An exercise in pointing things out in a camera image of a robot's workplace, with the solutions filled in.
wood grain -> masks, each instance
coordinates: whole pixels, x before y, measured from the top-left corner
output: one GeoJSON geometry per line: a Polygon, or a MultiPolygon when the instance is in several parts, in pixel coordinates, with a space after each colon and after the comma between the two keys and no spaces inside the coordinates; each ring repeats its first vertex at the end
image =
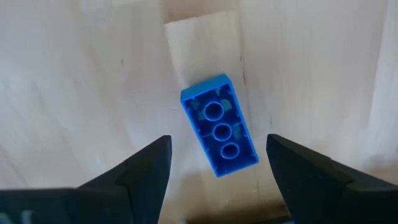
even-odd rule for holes
{"type": "Polygon", "coordinates": [[[78,186],[163,134],[160,223],[283,208],[269,133],[398,184],[398,1],[178,2],[0,3],[0,188],[78,186]],[[261,163],[216,179],[179,94],[221,72],[261,163]]]}

round hole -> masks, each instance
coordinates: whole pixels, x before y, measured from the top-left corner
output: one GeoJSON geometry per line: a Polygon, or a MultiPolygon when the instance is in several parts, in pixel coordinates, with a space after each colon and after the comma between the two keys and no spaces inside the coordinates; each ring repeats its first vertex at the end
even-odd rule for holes
{"type": "Polygon", "coordinates": [[[231,126],[228,124],[217,124],[213,129],[213,137],[218,141],[225,141],[232,135],[231,126]]]}
{"type": "Polygon", "coordinates": [[[224,159],[234,159],[239,154],[239,146],[235,143],[229,143],[221,149],[221,156],[224,159]]]}
{"type": "Polygon", "coordinates": [[[221,103],[212,101],[205,106],[205,118],[209,121],[217,121],[224,115],[224,109],[221,103]]]}

wooden surface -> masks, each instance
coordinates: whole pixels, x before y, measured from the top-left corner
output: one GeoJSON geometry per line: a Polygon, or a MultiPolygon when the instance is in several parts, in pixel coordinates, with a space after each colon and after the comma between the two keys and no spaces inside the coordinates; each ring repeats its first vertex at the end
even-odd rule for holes
{"type": "Polygon", "coordinates": [[[269,133],[398,184],[398,1],[180,2],[0,2],[1,188],[77,186],[163,134],[160,223],[284,212],[269,133]],[[179,94],[221,72],[261,162],[217,179],[179,94]]]}

blue plastic brick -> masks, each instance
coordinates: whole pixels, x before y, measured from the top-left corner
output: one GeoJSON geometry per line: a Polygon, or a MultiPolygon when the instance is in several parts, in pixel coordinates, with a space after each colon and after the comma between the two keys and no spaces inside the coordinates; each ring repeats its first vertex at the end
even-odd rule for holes
{"type": "Polygon", "coordinates": [[[259,162],[227,75],[182,90],[181,104],[217,177],[259,162]]]}

blue lego brick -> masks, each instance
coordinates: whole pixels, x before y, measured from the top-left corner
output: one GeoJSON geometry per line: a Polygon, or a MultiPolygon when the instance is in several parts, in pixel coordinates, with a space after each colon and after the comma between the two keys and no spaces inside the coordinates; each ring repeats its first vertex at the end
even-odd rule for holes
{"type": "Polygon", "coordinates": [[[182,90],[180,100],[217,177],[259,162],[226,74],[182,90]]]}

